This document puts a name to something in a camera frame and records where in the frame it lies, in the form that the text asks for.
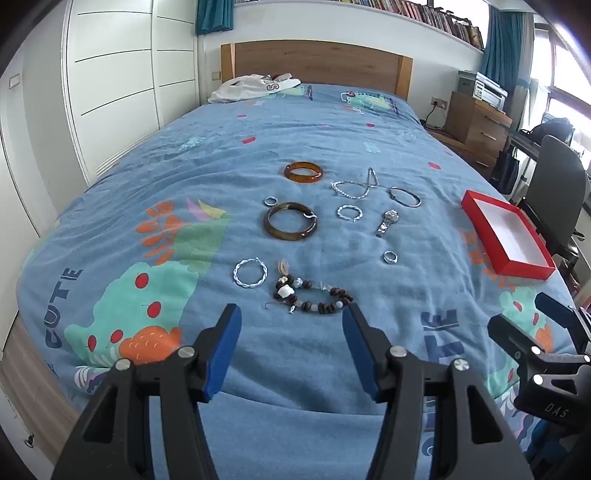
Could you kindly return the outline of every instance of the silver chain necklace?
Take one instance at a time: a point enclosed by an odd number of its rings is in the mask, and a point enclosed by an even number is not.
[[[371,181],[371,177],[374,178],[374,183],[370,183]],[[353,195],[349,195],[348,193],[343,192],[343,190],[341,190],[338,185],[343,185],[345,183],[351,184],[351,185],[359,185],[360,187],[365,187],[365,192],[363,193],[363,195],[360,195],[358,197],[353,196]],[[369,194],[370,189],[374,189],[376,187],[379,187],[379,182],[378,182],[378,177],[375,174],[375,171],[372,168],[368,169],[368,181],[367,183],[361,183],[358,181],[350,181],[350,180],[344,180],[344,181],[334,181],[330,184],[330,187],[339,195],[342,195],[343,197],[347,197],[348,199],[351,200],[361,200],[364,199],[365,197],[367,197],[367,195]]]

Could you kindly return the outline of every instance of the bed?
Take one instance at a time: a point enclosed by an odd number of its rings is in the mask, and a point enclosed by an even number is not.
[[[286,260],[298,277],[347,289],[392,344],[433,362],[467,358],[527,449],[537,419],[514,409],[517,364],[485,326],[503,313],[547,351],[570,351],[567,332],[536,310],[534,298],[544,291],[572,300],[558,272],[547,281],[494,273],[460,201],[466,189],[501,196],[420,125],[404,101],[411,65],[326,42],[222,47],[224,78],[289,71],[302,84],[202,106],[170,123],[76,199],[22,269],[21,316],[77,409],[117,359],[164,358],[232,302],[242,309],[242,333],[222,392],[200,409],[220,479],[364,478],[384,406],[363,392],[339,314],[290,314],[274,301],[277,264]],[[324,177],[288,180],[283,168],[298,160],[321,165]],[[365,182],[369,168],[380,187],[362,200],[330,187]],[[391,186],[414,192],[421,205],[393,202],[384,188]],[[312,208],[317,231],[298,242],[268,235],[268,196]],[[363,218],[339,218],[345,204]],[[400,219],[378,238],[390,209]],[[303,219],[287,213],[277,226],[298,230]],[[397,264],[384,262],[386,250],[397,253]],[[268,279],[240,288],[232,270],[255,257]],[[259,274],[256,265],[241,269],[249,283]],[[151,422],[159,422],[155,401]],[[417,478],[428,477],[433,427],[427,401]],[[158,429],[151,435],[155,471],[166,478]]]

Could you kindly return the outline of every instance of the wooden bed frame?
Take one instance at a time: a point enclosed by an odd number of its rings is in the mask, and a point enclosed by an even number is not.
[[[291,73],[302,83],[371,88],[406,100],[413,60],[375,48],[317,40],[264,40],[221,46],[222,81]]]

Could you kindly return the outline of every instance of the white bead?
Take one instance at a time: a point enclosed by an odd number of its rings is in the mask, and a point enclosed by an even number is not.
[[[280,295],[280,297],[282,299],[286,299],[287,297],[294,294],[295,292],[296,291],[293,288],[291,288],[289,285],[283,285],[279,290],[277,290],[277,293]]]

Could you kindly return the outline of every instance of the brown bangle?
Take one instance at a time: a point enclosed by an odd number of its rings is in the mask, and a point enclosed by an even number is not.
[[[298,173],[293,173],[293,170],[297,170],[298,168],[305,168],[306,170],[315,171],[316,173],[314,175],[300,175]],[[284,173],[288,179],[298,183],[314,183],[322,178],[324,172],[322,172],[322,168],[315,163],[309,161],[297,161],[286,166]]]
[[[312,223],[306,230],[302,232],[283,232],[281,230],[278,230],[277,228],[271,225],[271,217],[281,210],[298,210],[299,212],[302,212],[306,218],[311,219]],[[318,227],[318,217],[306,205],[302,205],[301,203],[296,202],[286,202],[280,203],[279,205],[274,205],[267,210],[267,214],[265,215],[264,220],[264,226],[265,230],[275,238],[295,242],[298,240],[303,240],[304,238],[310,236],[316,231],[316,228]]]

